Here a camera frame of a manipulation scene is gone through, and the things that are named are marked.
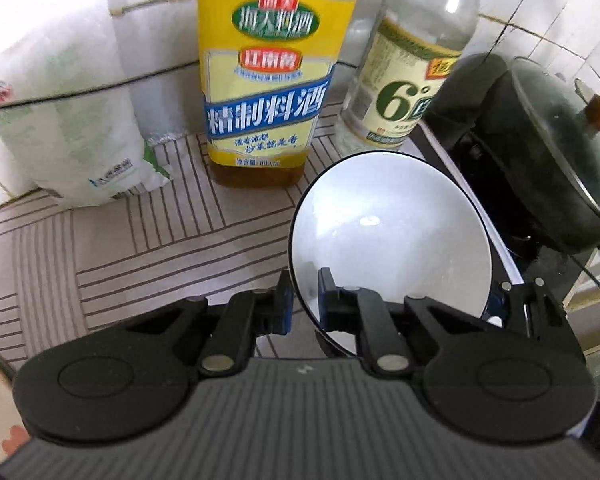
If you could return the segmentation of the white bowl with dark rim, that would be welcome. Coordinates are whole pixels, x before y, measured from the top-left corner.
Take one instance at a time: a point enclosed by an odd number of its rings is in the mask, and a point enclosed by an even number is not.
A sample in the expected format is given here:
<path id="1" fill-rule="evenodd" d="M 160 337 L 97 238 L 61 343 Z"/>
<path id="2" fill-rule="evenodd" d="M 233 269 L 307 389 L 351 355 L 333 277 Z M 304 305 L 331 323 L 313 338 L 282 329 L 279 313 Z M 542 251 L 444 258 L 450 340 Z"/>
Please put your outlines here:
<path id="1" fill-rule="evenodd" d="M 428 297 L 475 318 L 492 283 L 486 227 L 467 194 L 414 156 L 367 152 L 326 169 L 306 189 L 289 234 L 289 270 L 320 326 L 317 272 L 386 305 Z"/>

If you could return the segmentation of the black gas stove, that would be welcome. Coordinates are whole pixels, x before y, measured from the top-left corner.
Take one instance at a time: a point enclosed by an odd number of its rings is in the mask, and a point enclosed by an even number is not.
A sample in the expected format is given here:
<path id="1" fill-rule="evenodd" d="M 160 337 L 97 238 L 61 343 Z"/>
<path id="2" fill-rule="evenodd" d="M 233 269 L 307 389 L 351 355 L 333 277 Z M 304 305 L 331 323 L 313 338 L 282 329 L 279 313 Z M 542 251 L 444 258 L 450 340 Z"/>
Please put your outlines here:
<path id="1" fill-rule="evenodd" d="M 547 169 L 508 168 L 468 126 L 422 123 L 468 183 L 526 280 L 544 278 L 569 304 L 588 259 L 600 249 L 600 218 L 572 188 L 554 188 Z"/>

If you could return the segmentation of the black wok with glass lid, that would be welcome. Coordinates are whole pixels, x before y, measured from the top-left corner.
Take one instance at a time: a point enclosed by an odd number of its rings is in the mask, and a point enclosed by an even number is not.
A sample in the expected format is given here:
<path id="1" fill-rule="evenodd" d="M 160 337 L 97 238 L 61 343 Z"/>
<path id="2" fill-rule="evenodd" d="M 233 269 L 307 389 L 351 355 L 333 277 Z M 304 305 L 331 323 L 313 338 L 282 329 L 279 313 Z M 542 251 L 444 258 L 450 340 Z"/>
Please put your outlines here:
<path id="1" fill-rule="evenodd" d="M 452 70 L 425 120 L 466 125 L 506 167 L 550 170 L 554 188 L 572 188 L 600 218 L 600 133 L 573 82 L 530 58 L 473 54 Z"/>

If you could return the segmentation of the white salt bag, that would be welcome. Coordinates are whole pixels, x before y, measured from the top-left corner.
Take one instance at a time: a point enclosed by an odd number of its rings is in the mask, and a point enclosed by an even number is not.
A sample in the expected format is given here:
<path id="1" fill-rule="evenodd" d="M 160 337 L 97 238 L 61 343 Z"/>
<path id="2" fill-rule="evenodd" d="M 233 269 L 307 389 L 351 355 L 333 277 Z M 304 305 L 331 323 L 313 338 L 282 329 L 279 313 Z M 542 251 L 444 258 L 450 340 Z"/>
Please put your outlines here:
<path id="1" fill-rule="evenodd" d="M 106 0 L 44 10 L 0 54 L 0 139 L 64 208 L 158 190 L 170 174 L 138 126 Z"/>

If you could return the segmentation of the clear vinegar bottle yellow cap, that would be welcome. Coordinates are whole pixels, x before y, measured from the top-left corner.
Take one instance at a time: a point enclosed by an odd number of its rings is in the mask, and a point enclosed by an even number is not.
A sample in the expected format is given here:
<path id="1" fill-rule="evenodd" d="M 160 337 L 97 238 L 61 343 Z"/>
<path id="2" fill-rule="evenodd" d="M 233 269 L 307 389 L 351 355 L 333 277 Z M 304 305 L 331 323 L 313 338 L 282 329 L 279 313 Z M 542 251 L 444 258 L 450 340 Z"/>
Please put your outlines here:
<path id="1" fill-rule="evenodd" d="M 470 43 L 480 0 L 382 0 L 335 124 L 342 156 L 397 150 Z"/>

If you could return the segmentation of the yellow label cooking wine bottle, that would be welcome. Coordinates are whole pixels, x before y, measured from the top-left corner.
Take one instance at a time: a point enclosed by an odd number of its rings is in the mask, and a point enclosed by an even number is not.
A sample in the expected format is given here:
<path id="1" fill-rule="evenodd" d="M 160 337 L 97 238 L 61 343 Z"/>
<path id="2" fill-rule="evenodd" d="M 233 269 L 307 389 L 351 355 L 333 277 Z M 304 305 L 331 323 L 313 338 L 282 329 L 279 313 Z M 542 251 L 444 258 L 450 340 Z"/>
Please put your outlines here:
<path id="1" fill-rule="evenodd" d="M 213 179 L 289 188 L 304 171 L 356 0 L 197 0 Z"/>

